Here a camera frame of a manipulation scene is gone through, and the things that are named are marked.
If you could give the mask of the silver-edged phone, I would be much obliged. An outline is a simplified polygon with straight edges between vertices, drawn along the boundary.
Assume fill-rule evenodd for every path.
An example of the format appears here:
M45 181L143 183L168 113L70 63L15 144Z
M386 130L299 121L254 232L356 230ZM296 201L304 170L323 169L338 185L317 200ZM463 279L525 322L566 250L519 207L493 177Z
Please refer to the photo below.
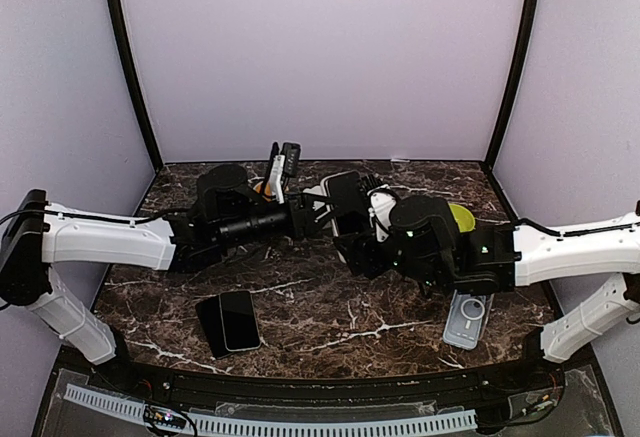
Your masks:
M246 290L225 292L219 299L226 348L230 352L259 348L261 339L251 293Z

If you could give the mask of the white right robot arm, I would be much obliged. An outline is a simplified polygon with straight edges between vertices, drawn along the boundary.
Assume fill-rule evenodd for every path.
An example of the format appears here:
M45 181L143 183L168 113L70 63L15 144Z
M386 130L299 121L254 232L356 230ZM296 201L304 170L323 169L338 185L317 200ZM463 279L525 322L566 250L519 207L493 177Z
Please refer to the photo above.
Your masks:
M510 370L521 391L534 389L583 346L639 311L639 213L608 221L544 227L514 223L462 232L443 198L412 195L369 206L370 227L335 237L354 275L388 270L427 286L469 295L510 292L542 281L605 274L591 296L532 331L525 357Z

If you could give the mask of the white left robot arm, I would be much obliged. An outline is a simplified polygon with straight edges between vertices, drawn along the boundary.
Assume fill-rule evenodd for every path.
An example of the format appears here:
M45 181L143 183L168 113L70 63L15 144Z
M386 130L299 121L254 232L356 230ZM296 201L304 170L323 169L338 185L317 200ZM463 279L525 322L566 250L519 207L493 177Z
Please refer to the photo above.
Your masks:
M45 191L27 193L18 210L2 218L1 298L25 307L58 336L100 366L120 393L141 384L115 330L99 320L66 287L53 266L93 262L195 272L218 263L232 247L271 234L304 238L329 220L321 212L331 198L310 191L288 193L288 170L273 169L261 189L248 182L245 168L222 164L196 181L189 208L171 208L150 217L89 213L48 201Z

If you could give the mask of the clear magsafe phone case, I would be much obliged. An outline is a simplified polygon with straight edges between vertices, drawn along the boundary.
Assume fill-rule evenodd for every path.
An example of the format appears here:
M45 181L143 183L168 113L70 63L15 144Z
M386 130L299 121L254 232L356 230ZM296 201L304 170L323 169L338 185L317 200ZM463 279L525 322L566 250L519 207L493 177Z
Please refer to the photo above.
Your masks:
M493 295L473 296L453 293L442 340L453 347L473 350L477 347L493 303Z

